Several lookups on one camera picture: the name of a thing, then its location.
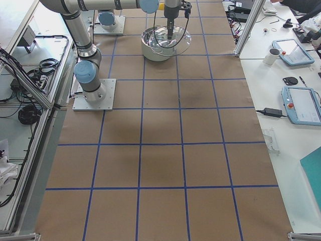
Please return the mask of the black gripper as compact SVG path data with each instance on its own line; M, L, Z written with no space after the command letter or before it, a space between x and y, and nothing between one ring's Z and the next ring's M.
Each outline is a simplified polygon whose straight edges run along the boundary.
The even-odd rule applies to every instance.
M177 16L173 15L173 16L166 16L167 19L167 37L168 39L172 39L173 37L173 32L174 32L174 26L175 26L175 18L177 18Z

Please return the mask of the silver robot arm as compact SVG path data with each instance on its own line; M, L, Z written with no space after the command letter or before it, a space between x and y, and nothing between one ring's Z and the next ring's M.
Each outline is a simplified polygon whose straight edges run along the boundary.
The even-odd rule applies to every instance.
M76 44L80 62L74 67L74 75L88 103L101 102L106 97L106 87L98 77L101 53L94 45L81 19L81 13L89 10L141 9L147 14L160 9L159 1L41 1L49 10L59 13Z
M118 25L114 10L99 11L97 19L101 27L106 30L113 30Z

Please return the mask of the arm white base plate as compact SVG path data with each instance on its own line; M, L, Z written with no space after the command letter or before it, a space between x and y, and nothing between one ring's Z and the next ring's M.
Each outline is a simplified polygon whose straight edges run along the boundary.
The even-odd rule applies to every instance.
M113 110L116 79L100 79L100 88L95 92L84 92L80 84L75 94L74 111Z
M99 18L96 18L94 24L94 35L120 35L124 33L125 16L115 16L115 23L113 25L102 25Z

